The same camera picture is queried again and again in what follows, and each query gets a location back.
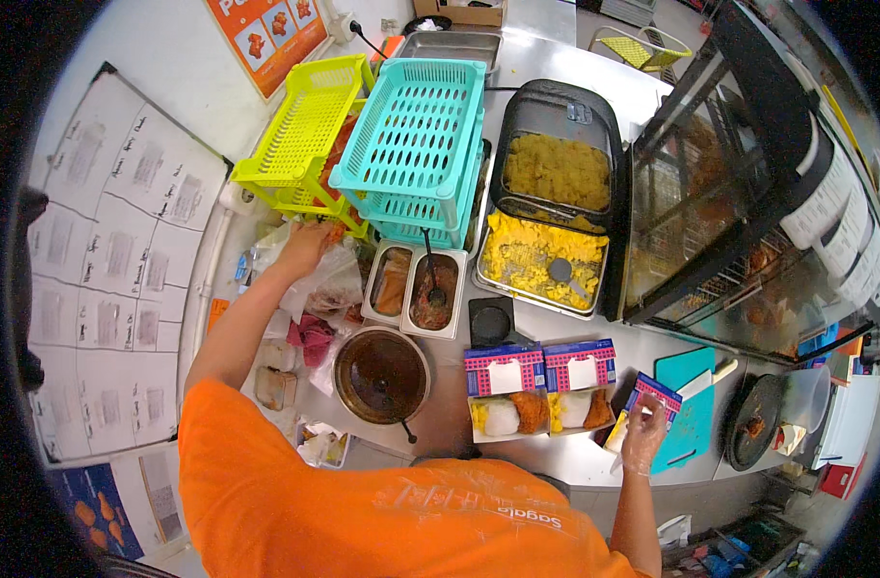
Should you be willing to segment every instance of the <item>large round pot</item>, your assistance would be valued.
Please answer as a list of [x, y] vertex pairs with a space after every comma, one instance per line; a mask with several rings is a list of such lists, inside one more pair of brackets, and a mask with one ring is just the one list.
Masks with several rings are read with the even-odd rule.
[[431, 375], [411, 338], [395, 329], [370, 327], [340, 348], [333, 363], [333, 384], [340, 400], [359, 419], [380, 425], [401, 422], [407, 430], [406, 422], [427, 400]]

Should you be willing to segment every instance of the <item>small paper food box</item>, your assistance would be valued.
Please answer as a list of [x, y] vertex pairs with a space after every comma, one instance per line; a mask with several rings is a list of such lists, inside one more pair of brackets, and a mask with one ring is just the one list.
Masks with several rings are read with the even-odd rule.
[[626, 405], [619, 412], [617, 423], [614, 425], [613, 431], [610, 432], [604, 449], [612, 453], [619, 454], [623, 448], [623, 439], [626, 438], [626, 428], [629, 425], [629, 416], [632, 407], [636, 405], [639, 396], [648, 393], [652, 397], [658, 399], [665, 406], [665, 432], [671, 430], [674, 418], [680, 412], [681, 396], [671, 391], [667, 387], [655, 381], [652, 377], [646, 376], [643, 372], [639, 372], [636, 376], [636, 386], [632, 388], [630, 399], [626, 400]]
[[539, 343], [466, 350], [463, 357], [474, 442], [549, 431], [546, 367]]
[[612, 340], [553, 345], [543, 354], [550, 435], [593, 432], [617, 422], [610, 408], [617, 388]]

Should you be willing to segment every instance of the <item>orange poster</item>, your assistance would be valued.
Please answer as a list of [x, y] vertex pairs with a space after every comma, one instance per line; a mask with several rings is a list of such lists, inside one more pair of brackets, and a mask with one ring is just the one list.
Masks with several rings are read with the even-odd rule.
[[315, 0], [206, 2], [263, 98], [327, 38]]

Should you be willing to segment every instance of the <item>stacked basket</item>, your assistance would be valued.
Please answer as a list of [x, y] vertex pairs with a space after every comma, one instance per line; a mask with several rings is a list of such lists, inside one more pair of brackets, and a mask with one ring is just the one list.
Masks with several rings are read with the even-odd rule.
[[481, 161], [485, 63], [389, 60], [328, 183], [383, 237], [462, 249]]
[[327, 166], [342, 153], [339, 144], [335, 147], [338, 133], [364, 109], [366, 101], [357, 100], [364, 84], [373, 88], [364, 54], [293, 66], [285, 77], [284, 103], [256, 155], [238, 161], [231, 180], [283, 214], [316, 214], [343, 223], [353, 237], [364, 237], [366, 222], [355, 217], [347, 198], [322, 186]]

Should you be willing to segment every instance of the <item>electrical outlet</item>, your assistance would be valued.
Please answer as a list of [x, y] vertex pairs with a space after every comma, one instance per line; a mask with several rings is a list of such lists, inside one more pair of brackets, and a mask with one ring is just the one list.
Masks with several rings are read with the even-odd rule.
[[333, 41], [338, 44], [346, 44], [356, 38], [357, 34], [350, 30], [350, 22], [357, 17], [353, 12], [338, 14], [337, 18], [331, 21], [328, 31], [333, 36]]

